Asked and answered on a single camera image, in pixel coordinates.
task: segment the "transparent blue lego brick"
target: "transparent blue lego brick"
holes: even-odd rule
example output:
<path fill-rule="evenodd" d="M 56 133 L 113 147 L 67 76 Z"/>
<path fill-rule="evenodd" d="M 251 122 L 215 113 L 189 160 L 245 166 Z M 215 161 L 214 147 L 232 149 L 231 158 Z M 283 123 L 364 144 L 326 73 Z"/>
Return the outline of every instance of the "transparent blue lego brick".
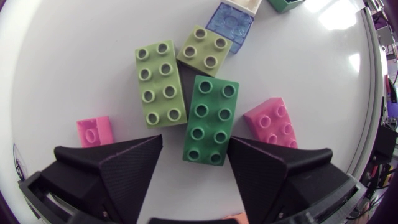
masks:
<path fill-rule="evenodd" d="M 232 40 L 229 51 L 236 54 L 242 47 L 253 20 L 254 18 L 248 14 L 221 3 L 207 23 L 206 29 Z"/>

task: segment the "dark green lego brick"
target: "dark green lego brick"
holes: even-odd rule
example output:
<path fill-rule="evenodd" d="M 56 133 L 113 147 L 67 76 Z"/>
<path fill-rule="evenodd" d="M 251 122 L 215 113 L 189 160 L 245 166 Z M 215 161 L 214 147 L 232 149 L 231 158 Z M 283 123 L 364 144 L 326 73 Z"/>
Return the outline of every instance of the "dark green lego brick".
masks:
<path fill-rule="evenodd" d="M 231 46 L 232 41 L 227 38 L 195 26 L 178 53 L 177 60 L 215 77 Z"/>
<path fill-rule="evenodd" d="M 139 93 L 147 127 L 187 122 L 187 113 L 171 40 L 136 49 Z"/>
<path fill-rule="evenodd" d="M 239 84 L 197 75 L 183 160 L 222 166 L 234 120 Z"/>
<path fill-rule="evenodd" d="M 296 1 L 292 1 L 292 0 L 268 0 L 271 5 L 274 7 L 274 9 L 276 11 L 278 11 L 279 13 L 283 13 L 286 11 L 289 11 L 291 9 L 294 9 L 295 7 L 297 7 L 299 4 L 303 3 L 304 0 L 296 0 Z"/>

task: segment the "green lego brick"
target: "green lego brick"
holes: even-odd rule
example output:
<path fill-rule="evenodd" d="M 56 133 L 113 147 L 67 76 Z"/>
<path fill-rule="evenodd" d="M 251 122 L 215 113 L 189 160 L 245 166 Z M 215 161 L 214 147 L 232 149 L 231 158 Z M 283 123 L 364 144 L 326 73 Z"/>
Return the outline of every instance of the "green lego brick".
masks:
<path fill-rule="evenodd" d="M 136 49 L 136 71 L 147 128 L 185 124 L 187 114 L 173 42 Z"/>
<path fill-rule="evenodd" d="M 197 75 L 183 160 L 222 166 L 235 114 L 239 84 Z"/>
<path fill-rule="evenodd" d="M 232 41 L 208 29 L 195 26 L 177 60 L 215 77 L 232 46 Z"/>
<path fill-rule="evenodd" d="M 268 0 L 274 9 L 278 11 L 279 13 L 283 13 L 286 11 L 289 11 L 291 9 L 294 9 L 297 7 L 299 4 L 303 3 L 304 0 Z"/>

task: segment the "orange object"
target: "orange object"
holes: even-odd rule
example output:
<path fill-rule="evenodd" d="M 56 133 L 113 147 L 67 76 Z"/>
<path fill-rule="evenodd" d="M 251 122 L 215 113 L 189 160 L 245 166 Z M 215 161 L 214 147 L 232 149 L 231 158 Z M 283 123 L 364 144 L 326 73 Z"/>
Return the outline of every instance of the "orange object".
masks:
<path fill-rule="evenodd" d="M 225 219 L 235 219 L 238 224 L 249 224 L 248 217 L 246 216 L 246 212 L 239 213 L 237 215 L 228 215 Z"/>

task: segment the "lego duplo brick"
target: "lego duplo brick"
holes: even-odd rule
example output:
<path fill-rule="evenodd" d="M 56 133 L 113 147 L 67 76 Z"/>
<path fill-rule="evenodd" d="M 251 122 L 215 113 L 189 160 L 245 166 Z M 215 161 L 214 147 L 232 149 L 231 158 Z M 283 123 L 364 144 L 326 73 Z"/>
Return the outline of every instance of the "lego duplo brick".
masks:
<path fill-rule="evenodd" d="M 77 121 L 76 125 L 82 147 L 103 146 L 114 142 L 109 116 Z"/>
<path fill-rule="evenodd" d="M 207 23 L 206 29 L 231 40 L 233 43 L 229 51 L 236 54 L 242 47 L 253 20 L 249 14 L 221 3 Z"/>
<path fill-rule="evenodd" d="M 173 42 L 167 40 L 136 49 L 136 70 L 147 128 L 186 123 Z"/>
<path fill-rule="evenodd" d="M 221 2 L 234 7 L 254 17 L 259 9 L 261 0 L 221 0 Z"/>
<path fill-rule="evenodd" d="M 178 53 L 177 60 L 215 77 L 231 46 L 232 41 L 227 38 L 195 26 Z"/>
<path fill-rule="evenodd" d="M 297 148 L 297 141 L 282 98 L 270 98 L 244 115 L 258 141 Z"/>
<path fill-rule="evenodd" d="M 279 12 L 287 12 L 299 6 L 304 0 L 268 0 L 274 9 Z"/>
<path fill-rule="evenodd" d="M 193 87 L 183 160 L 222 166 L 239 84 L 197 75 Z"/>

